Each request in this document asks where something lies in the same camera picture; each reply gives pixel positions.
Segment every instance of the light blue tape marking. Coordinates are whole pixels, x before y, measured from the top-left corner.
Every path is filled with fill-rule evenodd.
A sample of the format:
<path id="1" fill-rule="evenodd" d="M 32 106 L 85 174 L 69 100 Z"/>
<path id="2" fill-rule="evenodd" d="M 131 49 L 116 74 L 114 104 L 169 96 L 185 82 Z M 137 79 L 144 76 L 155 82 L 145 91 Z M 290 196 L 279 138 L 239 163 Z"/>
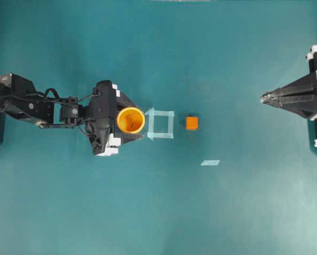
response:
<path id="1" fill-rule="evenodd" d="M 174 139 L 173 129 L 174 129 L 174 116 L 173 111 L 155 110 L 150 108 L 145 115 L 149 115 L 149 125 L 147 136 L 154 140 L 154 138 L 168 138 Z M 166 116 L 168 117 L 168 133 L 155 133 L 154 132 L 154 116 Z"/>
<path id="2" fill-rule="evenodd" d="M 169 116 L 169 118 L 168 118 L 168 134 L 171 135 L 171 139 L 174 138 L 173 129 L 174 129 L 174 116 Z"/>
<path id="3" fill-rule="evenodd" d="M 154 136 L 153 136 L 153 133 L 154 133 L 154 108 L 150 108 L 149 109 L 149 128 L 148 128 L 148 137 L 151 139 L 151 140 L 154 140 Z"/>
<path id="4" fill-rule="evenodd" d="M 202 166 L 217 166 L 220 163 L 220 160 L 204 160 Z"/>

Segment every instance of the teal table surface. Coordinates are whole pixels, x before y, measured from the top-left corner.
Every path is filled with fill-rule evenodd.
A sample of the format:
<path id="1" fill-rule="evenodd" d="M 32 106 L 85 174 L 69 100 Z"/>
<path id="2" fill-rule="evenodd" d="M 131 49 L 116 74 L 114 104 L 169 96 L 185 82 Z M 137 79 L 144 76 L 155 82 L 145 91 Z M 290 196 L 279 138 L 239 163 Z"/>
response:
<path id="1" fill-rule="evenodd" d="M 0 254 L 317 254 L 312 123 L 260 103 L 314 44 L 317 1 L 0 0 L 0 74 L 62 97 L 110 79 L 175 112 L 174 139 L 106 158 L 7 117 Z"/>

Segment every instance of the teal background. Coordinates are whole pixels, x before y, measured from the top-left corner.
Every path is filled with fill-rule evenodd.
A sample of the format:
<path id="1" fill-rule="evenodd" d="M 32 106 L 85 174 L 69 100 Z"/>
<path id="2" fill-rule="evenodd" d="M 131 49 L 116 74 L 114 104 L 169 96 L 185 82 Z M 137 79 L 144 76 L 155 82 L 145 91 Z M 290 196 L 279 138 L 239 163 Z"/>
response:
<path id="1" fill-rule="evenodd" d="M 0 0 L 0 74 L 62 97 L 111 79 L 176 114 L 173 140 L 109 158 L 8 117 L 0 254 L 317 254 L 311 123 L 260 103 L 308 73 L 313 44 L 317 1 Z"/>

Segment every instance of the small orange block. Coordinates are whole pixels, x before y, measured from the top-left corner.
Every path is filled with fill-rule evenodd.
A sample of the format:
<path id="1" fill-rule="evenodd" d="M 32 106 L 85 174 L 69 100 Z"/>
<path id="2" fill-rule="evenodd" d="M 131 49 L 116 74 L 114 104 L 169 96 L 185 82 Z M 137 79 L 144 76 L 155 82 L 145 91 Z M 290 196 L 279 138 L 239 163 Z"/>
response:
<path id="1" fill-rule="evenodd" d="M 198 117 L 187 117 L 186 130 L 197 130 L 197 128 L 198 128 Z"/>

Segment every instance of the robotic arm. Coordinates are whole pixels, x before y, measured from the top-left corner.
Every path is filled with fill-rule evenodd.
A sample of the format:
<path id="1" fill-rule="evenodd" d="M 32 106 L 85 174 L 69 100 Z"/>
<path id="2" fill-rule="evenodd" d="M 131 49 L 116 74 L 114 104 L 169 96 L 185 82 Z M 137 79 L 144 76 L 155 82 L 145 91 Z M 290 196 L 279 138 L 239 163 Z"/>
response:
<path id="1" fill-rule="evenodd" d="M 317 147 L 317 45 L 306 55 L 310 73 L 282 88 L 266 92 L 261 102 L 315 122 Z"/>
<path id="2" fill-rule="evenodd" d="M 80 104 L 90 99 L 88 106 Z M 60 104 L 60 121 L 54 123 L 54 104 Z M 136 133 L 122 132 L 116 124 L 118 113 L 136 105 L 111 81 L 101 81 L 91 95 L 60 98 L 55 89 L 36 91 L 33 83 L 15 74 L 0 75 L 0 144 L 3 141 L 5 114 L 34 124 L 41 129 L 75 128 L 87 136 L 94 155 L 118 153 L 118 146 L 142 138 Z"/>

